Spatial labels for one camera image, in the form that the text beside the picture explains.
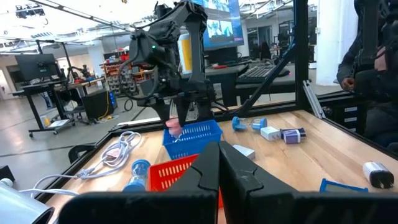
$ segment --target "computer monitor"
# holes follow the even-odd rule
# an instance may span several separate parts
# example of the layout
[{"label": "computer monitor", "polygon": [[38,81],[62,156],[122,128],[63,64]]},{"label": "computer monitor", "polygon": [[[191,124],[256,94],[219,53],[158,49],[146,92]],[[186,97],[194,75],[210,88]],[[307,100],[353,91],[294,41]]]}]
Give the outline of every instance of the computer monitor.
[{"label": "computer monitor", "polygon": [[243,45],[238,0],[191,0],[205,8],[207,29],[203,34],[205,50]]},{"label": "computer monitor", "polygon": [[16,55],[15,59],[24,81],[60,74],[53,54]]}]

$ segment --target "wooden tabletop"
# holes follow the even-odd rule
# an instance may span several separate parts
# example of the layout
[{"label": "wooden tabletop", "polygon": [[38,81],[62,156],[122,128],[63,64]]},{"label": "wooden tabletop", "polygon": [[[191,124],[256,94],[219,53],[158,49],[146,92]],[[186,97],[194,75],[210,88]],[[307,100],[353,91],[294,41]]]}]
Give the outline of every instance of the wooden tabletop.
[{"label": "wooden tabletop", "polygon": [[[305,111],[293,111],[266,116],[268,125],[279,128],[304,128],[307,138],[300,144],[286,145],[282,140],[269,142],[260,134],[247,130],[234,132],[231,121],[219,123],[223,130],[222,139],[231,145],[239,144],[256,151],[254,162],[280,180],[299,191],[319,191],[322,178],[342,184],[367,187],[370,192],[385,192],[375,189],[366,180],[362,166],[365,162],[383,163],[395,176],[398,175],[398,161],[373,149],[367,144],[347,135],[332,125]],[[162,146],[162,131],[142,134],[139,147],[132,152],[124,170],[113,175],[93,180],[69,180],[63,189],[79,193],[89,191],[120,191],[131,178],[131,165],[136,159],[147,159],[151,164],[168,161],[167,151]],[[84,166],[95,166],[104,148]],[[63,204],[71,197],[55,195],[48,206],[55,207],[56,217]],[[219,223],[225,223],[224,211],[219,211]]]},{"label": "wooden tabletop", "polygon": [[[87,85],[90,85],[92,83],[102,81],[102,80],[105,80],[104,77],[99,77],[92,81],[83,82],[83,83],[71,83],[71,84],[68,84],[68,89],[70,90],[70,89],[74,89],[74,88],[80,88],[80,87],[87,86]],[[54,90],[55,91],[63,91],[63,90],[65,90],[65,87],[64,86],[56,86],[54,88]]]}]

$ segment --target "white cable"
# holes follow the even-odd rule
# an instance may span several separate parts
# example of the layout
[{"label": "white cable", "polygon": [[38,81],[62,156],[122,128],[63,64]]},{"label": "white cable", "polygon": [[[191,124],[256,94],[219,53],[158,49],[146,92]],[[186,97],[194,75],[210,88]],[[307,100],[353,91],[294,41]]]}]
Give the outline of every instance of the white cable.
[{"label": "white cable", "polygon": [[[139,140],[135,144],[131,145],[132,140],[134,140],[134,138],[136,136],[139,136]],[[49,190],[51,190],[52,192],[54,192],[53,190],[57,191],[57,193],[53,193],[53,194],[67,194],[67,195],[74,194],[74,196],[76,196],[76,195],[78,195],[78,193],[69,191],[69,190],[49,189],[49,190],[41,190],[40,191],[40,189],[37,189],[37,187],[44,180],[47,180],[49,178],[54,178],[54,177],[64,177],[64,178],[74,178],[74,179],[85,180],[85,179],[94,179],[94,178],[103,177],[106,175],[113,174],[126,165],[126,162],[130,157],[130,153],[141,143],[141,140],[142,140],[142,136],[139,133],[135,133],[133,131],[123,132],[120,135],[118,142],[110,145],[101,154],[101,160],[94,167],[91,167],[89,169],[83,169],[83,170],[79,171],[79,173],[77,173],[77,175],[54,174],[54,175],[45,176],[45,177],[41,178],[39,181],[37,181],[37,183],[34,185],[33,189],[25,190],[25,191],[21,191],[21,192],[31,193],[30,197],[32,197],[32,198],[34,197],[36,192],[50,193]],[[117,156],[115,158],[112,158],[111,156],[108,155],[108,152],[113,149],[119,149],[119,153],[117,154]],[[92,175],[92,173],[96,170],[96,168],[101,164],[111,167],[113,169],[108,170],[103,173],[100,173],[100,174]]]}]

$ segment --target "red plastic basket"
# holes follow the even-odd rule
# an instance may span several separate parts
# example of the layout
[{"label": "red plastic basket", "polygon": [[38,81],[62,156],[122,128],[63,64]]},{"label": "red plastic basket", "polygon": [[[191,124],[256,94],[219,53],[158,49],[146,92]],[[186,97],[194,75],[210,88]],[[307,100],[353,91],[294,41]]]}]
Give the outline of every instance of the red plastic basket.
[{"label": "red plastic basket", "polygon": [[[150,166],[148,170],[148,189],[150,191],[167,190],[184,174],[185,170],[191,166],[197,157],[198,154],[195,154]],[[223,207],[220,191],[218,191],[218,207]]]}]

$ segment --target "gray floor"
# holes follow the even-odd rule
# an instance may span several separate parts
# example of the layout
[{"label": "gray floor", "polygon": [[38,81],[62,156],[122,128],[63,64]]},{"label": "gray floor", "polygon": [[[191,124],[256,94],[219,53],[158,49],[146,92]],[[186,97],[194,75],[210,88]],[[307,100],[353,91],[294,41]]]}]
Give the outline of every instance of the gray floor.
[{"label": "gray floor", "polygon": [[[315,81],[315,70],[310,70],[310,78]],[[317,94],[341,90],[340,87],[314,86]],[[293,100],[294,93],[273,94],[271,101]],[[29,189],[43,176],[62,173],[70,166],[68,151],[77,144],[99,141],[114,125],[130,121],[142,108],[133,107],[129,112],[121,113],[125,98],[118,100],[119,108],[114,114],[119,117],[101,124],[86,126],[77,123],[61,130],[58,135],[52,132],[28,135],[28,129],[37,128],[26,98],[0,101],[0,166],[8,165],[16,178],[15,188]],[[39,114],[49,118],[57,114],[55,109],[47,110],[41,97],[34,98]],[[270,102],[268,95],[263,95],[259,103]],[[151,108],[146,108],[136,119],[156,117]]]}]

